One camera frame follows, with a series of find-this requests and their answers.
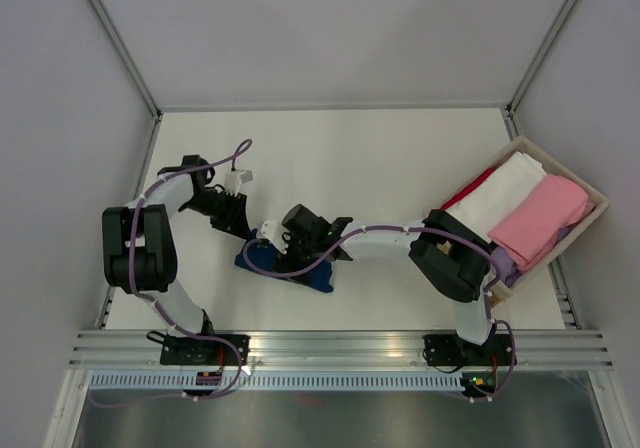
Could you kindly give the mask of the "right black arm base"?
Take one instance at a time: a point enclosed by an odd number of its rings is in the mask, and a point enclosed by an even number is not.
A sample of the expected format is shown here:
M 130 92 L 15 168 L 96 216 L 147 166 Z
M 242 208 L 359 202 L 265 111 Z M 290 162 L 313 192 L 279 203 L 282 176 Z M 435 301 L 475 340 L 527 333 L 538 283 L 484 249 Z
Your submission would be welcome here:
M 423 357 L 430 367 L 498 367 L 509 366 L 515 348 L 507 334 L 493 334 L 482 345 L 462 340 L 454 333 L 423 337 Z

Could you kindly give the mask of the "blue t shirt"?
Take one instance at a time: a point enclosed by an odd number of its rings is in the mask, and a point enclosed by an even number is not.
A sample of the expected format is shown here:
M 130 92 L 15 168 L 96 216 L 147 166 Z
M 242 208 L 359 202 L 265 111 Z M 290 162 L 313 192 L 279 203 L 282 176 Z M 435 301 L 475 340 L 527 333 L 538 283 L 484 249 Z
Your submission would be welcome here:
M 234 265 L 240 269 L 302 285 L 320 293 L 332 293 L 332 264 L 323 260 L 310 268 L 314 262 L 313 258 L 298 259 L 283 254 L 269 241 L 258 240 L 256 229 L 251 232 L 249 240 L 244 243 L 234 259 Z

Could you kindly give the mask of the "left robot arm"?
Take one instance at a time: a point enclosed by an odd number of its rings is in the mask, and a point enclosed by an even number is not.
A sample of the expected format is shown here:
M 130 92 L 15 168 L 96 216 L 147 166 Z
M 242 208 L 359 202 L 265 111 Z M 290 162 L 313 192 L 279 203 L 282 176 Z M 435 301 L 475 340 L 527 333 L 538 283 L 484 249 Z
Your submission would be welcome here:
M 102 214 L 103 269 L 107 283 L 145 303 L 162 319 L 167 332 L 185 338 L 184 353 L 206 364 L 218 352 L 212 322 L 177 279 L 178 254 L 171 218 L 185 210 L 209 220 L 211 227 L 241 240 L 251 235 L 242 187 L 249 170 L 232 167 L 215 184 L 215 167 L 198 155 L 161 169 L 136 200 Z

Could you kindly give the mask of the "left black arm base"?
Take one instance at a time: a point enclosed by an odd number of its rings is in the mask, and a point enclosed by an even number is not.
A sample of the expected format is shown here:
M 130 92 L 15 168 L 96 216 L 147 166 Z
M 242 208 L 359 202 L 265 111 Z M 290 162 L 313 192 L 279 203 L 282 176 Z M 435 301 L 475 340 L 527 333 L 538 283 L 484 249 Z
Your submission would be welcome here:
M 159 363 L 163 366 L 222 366 L 237 367 L 237 349 L 241 363 L 249 354 L 250 337 L 246 334 L 221 334 L 220 341 L 202 341 L 191 337 L 176 337 L 157 331 L 147 333 L 147 339 L 160 344 Z

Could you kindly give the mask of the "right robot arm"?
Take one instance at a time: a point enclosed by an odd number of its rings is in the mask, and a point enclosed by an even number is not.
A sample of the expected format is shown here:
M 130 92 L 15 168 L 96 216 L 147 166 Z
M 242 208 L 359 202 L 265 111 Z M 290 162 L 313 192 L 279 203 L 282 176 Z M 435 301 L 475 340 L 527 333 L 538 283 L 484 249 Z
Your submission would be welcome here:
M 423 220 L 375 225 L 351 217 L 329 222 L 298 204 L 282 220 L 280 244 L 274 271 L 307 286 L 318 271 L 327 284 L 335 262 L 410 260 L 452 302 L 459 356 L 478 363 L 491 353 L 495 329 L 485 300 L 490 247 L 447 212 L 436 209 Z

